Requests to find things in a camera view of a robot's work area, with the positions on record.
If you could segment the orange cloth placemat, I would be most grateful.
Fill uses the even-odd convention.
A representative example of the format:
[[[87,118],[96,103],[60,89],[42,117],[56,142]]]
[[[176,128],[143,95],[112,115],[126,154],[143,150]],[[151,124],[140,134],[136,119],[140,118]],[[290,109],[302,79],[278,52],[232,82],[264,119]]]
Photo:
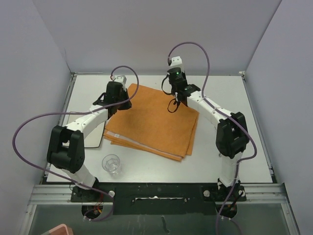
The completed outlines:
[[[175,107],[162,91],[132,83],[132,107],[118,111],[105,126],[104,138],[112,144],[148,151],[181,161],[193,151],[199,113],[184,105]]]

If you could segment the white square plate black rim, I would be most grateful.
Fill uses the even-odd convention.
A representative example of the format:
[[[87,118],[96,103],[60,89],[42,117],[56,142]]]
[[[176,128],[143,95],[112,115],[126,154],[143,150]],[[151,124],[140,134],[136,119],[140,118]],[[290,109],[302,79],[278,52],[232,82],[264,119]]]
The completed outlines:
[[[63,126],[72,131],[79,130],[82,132],[85,148],[98,148],[102,142],[107,117],[107,110],[87,115],[74,115],[74,113],[71,113]]]

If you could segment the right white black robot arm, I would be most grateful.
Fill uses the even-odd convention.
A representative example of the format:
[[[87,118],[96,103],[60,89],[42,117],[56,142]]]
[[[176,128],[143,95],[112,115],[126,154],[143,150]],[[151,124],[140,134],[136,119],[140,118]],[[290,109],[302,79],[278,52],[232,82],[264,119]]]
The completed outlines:
[[[201,95],[201,90],[194,84],[188,84],[181,68],[176,67],[167,71],[169,84],[172,86],[171,95],[175,104],[183,104],[203,115],[216,128],[216,147],[222,156],[222,169],[218,178],[218,196],[228,200],[235,194],[232,185],[235,179],[236,162],[242,157],[249,143],[246,134],[230,118],[237,121],[247,130],[245,116],[241,112],[232,113],[211,102],[208,104]]]

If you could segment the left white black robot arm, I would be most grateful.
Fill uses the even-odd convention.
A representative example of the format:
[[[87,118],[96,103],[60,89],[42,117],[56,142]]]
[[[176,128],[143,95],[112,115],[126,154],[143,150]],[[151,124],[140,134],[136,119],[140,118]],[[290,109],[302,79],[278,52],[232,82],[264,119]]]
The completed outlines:
[[[65,126],[55,126],[51,131],[47,161],[66,173],[82,188],[82,196],[94,201],[99,196],[99,188],[94,186],[94,177],[85,161],[84,139],[99,125],[105,124],[118,110],[132,107],[126,88],[126,77],[119,76],[107,84],[106,92],[93,102],[90,114],[82,115]]]

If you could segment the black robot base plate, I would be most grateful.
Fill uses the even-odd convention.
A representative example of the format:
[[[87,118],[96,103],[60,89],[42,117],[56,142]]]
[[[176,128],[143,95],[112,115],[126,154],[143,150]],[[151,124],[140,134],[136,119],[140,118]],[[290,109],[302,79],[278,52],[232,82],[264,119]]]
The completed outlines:
[[[234,217],[237,203],[246,201],[245,188],[219,183],[96,183],[93,190],[74,187],[71,202],[83,203],[82,213],[99,217],[105,203],[114,203],[113,215],[182,215],[201,213]]]

